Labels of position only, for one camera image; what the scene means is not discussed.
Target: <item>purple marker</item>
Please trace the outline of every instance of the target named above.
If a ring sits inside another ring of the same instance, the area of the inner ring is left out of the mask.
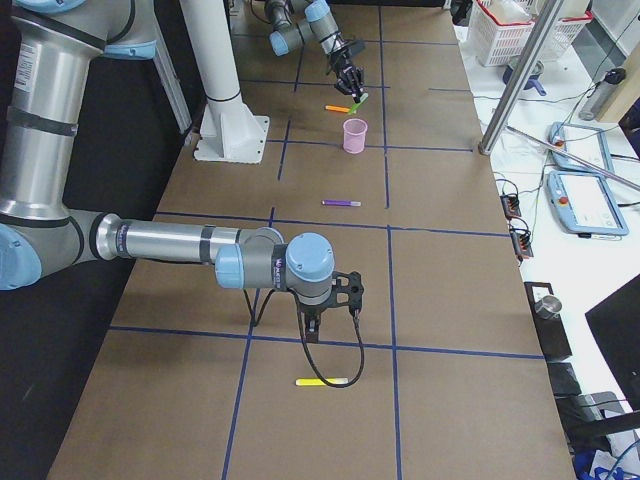
[[[359,207],[361,202],[353,202],[351,200],[323,200],[323,205],[331,207]]]

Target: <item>orange marker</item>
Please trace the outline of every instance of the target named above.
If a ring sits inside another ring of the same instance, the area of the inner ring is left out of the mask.
[[[330,112],[341,112],[341,113],[349,113],[349,108],[347,107],[337,107],[335,105],[325,105],[325,110],[329,110]]]

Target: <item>brown cardboard surface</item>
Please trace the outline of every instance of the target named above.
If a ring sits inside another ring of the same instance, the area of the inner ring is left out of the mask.
[[[109,332],[48,478],[220,478],[244,349]]]
[[[574,478],[544,361],[398,353],[403,478]]]
[[[327,375],[358,366],[356,348],[313,354]],[[395,478],[391,353],[367,350],[366,359],[353,387],[296,387],[313,376],[301,346],[252,342],[228,478]]]
[[[373,40],[370,84],[382,23],[388,88],[368,89],[368,147],[350,155],[345,117],[323,110],[349,98],[321,76],[320,47],[276,58],[247,7],[233,43],[245,102],[272,119],[263,161],[196,162],[194,139],[159,206],[175,214],[156,220],[255,228],[273,208],[286,240],[326,236],[336,269],[362,273],[363,377],[295,387],[313,372],[290,295],[251,329],[242,292],[212,267],[139,261],[51,479],[572,479],[489,161],[473,153],[473,100],[429,90],[468,88],[457,47],[441,45],[455,43],[449,12],[332,7],[347,35]],[[347,309],[324,313],[320,338],[321,372],[353,377]]]
[[[267,142],[262,162],[245,165],[194,160],[197,141],[182,149],[158,211],[269,218],[282,144]]]
[[[388,158],[392,225],[507,233],[487,157],[391,150]]]
[[[268,225],[268,222],[170,215],[157,215],[154,220],[250,229]],[[112,325],[244,335],[249,320],[242,291],[220,287],[214,267],[138,260]]]
[[[339,224],[386,225],[384,152],[358,155],[327,145],[287,146],[276,218]],[[325,199],[362,202],[357,208],[326,207]]]
[[[430,88],[469,90],[458,45],[384,44],[384,83],[408,93]]]
[[[291,105],[296,98],[293,85],[273,83],[269,85],[269,94],[265,95],[262,82],[240,82],[242,100],[251,106],[254,115],[268,116],[270,119],[268,140],[284,140],[287,132],[287,120],[291,115]]]
[[[393,232],[398,344],[540,355],[510,242]]]
[[[358,109],[357,114],[347,116],[344,113],[325,111],[324,106],[351,107],[351,97],[342,95],[331,85],[299,85],[295,110],[291,114],[289,139],[326,142],[342,147],[342,124],[355,116],[368,124],[366,145],[383,145],[382,94],[380,89],[373,88],[368,93],[369,98]]]
[[[385,40],[457,43],[451,13],[441,8],[385,7],[382,29]]]
[[[380,40],[378,7],[365,5],[331,5],[333,18],[345,38]]]
[[[240,80],[272,80],[294,82],[300,61],[300,51],[276,57],[268,38],[232,37]]]
[[[482,133],[470,92],[390,88],[386,101],[389,145],[476,150]]]

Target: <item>pink cup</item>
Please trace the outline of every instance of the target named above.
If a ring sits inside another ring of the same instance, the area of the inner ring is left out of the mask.
[[[367,122],[360,118],[350,118],[342,125],[344,129],[344,143],[342,148],[347,153],[360,153],[364,150],[367,136]]]

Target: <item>plastic crate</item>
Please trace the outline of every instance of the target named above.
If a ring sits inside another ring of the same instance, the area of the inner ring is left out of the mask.
[[[469,20],[468,41],[474,46],[476,56],[482,65],[492,67],[506,65],[512,57],[522,53],[525,43],[533,30],[534,22],[501,24],[491,15],[488,6],[492,0],[474,0]],[[518,0],[529,11],[534,0]],[[556,24],[553,36],[540,54],[540,60],[557,60],[573,43],[580,30],[593,19],[590,12],[581,18],[564,18]]]

